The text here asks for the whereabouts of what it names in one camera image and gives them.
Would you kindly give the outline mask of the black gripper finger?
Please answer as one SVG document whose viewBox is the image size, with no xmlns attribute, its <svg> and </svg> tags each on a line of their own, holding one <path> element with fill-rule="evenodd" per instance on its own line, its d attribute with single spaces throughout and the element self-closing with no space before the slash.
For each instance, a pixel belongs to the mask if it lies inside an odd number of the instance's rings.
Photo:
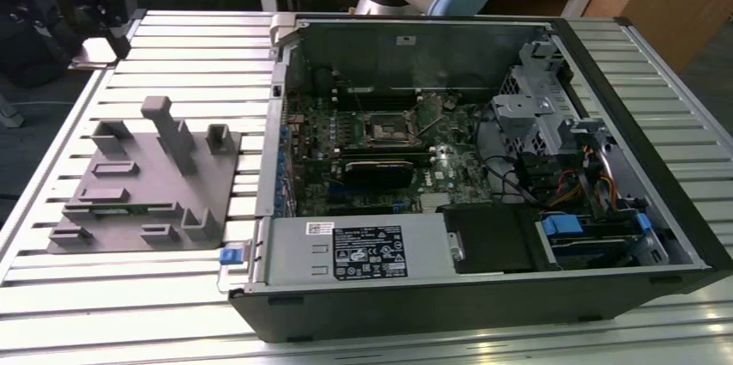
<svg viewBox="0 0 733 365">
<path fill-rule="evenodd" d="M 107 30 L 107 41 L 118 59 L 126 59 L 131 52 L 131 42 L 127 37 L 129 24 L 121 27 L 111 27 Z"/>
</svg>

